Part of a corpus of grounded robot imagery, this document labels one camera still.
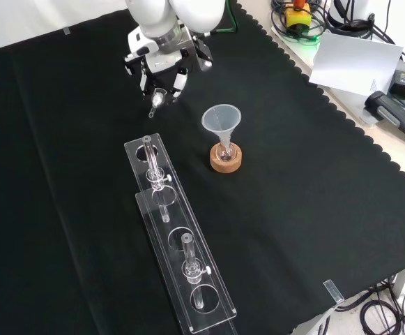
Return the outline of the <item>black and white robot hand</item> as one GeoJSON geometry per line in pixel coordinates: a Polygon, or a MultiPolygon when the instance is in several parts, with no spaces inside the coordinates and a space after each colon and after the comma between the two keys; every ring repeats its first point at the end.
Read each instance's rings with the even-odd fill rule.
{"type": "Polygon", "coordinates": [[[184,63],[194,55],[191,35],[180,23],[158,38],[145,36],[137,27],[128,34],[128,47],[125,69],[130,76],[140,70],[139,88],[151,101],[153,116],[160,107],[176,101],[186,86],[188,69],[184,63]]]}

